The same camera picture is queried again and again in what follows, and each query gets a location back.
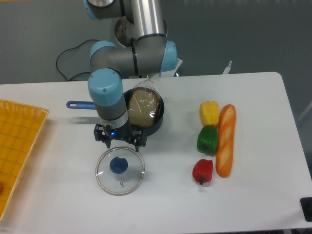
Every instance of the gray floor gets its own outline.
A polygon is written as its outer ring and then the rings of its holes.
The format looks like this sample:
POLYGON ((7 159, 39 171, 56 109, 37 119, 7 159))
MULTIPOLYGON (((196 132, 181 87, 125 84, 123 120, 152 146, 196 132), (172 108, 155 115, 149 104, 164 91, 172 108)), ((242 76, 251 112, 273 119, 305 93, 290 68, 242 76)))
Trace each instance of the gray floor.
MULTIPOLYGON (((184 76, 279 72, 312 171, 312 0, 163 0, 184 76)), ((115 41, 117 19, 92 21, 81 0, 0 3, 0 83, 64 81, 58 55, 88 39, 115 41)), ((88 71, 92 42, 66 53, 66 76, 88 71)))

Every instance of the green bell pepper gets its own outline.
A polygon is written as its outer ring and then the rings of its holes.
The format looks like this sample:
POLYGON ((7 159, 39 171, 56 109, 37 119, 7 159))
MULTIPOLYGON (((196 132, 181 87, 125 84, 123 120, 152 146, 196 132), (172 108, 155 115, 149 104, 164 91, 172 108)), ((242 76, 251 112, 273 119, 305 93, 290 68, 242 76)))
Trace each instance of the green bell pepper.
POLYGON ((197 148, 207 154, 214 155, 218 146, 218 132, 215 127, 205 126, 197 138, 197 148))

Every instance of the blue pot handle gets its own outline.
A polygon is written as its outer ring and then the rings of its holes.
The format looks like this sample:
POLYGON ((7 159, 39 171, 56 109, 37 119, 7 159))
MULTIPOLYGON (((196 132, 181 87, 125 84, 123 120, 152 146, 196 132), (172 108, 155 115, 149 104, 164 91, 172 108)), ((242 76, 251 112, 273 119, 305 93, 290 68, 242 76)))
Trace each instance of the blue pot handle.
POLYGON ((96 107, 92 101, 68 101, 66 103, 67 108, 70 109, 84 109, 95 110, 96 107))

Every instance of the yellow bell pepper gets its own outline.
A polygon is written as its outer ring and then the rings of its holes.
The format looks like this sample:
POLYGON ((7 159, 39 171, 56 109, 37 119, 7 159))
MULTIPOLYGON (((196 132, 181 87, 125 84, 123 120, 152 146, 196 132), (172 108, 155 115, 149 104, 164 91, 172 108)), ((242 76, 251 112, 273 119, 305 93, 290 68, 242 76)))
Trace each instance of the yellow bell pepper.
POLYGON ((199 108, 200 120, 204 126, 216 126, 219 122, 220 109, 216 101, 206 101, 199 108))

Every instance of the pepper stem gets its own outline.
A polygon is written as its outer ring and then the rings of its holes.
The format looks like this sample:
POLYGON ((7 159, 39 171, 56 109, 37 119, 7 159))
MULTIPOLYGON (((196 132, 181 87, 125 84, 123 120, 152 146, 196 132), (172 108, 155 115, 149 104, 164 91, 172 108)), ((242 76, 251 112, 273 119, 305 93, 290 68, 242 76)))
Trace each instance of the pepper stem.
POLYGON ((199 178, 199 183, 200 183, 200 185, 203 185, 205 183, 205 178, 200 177, 199 178))

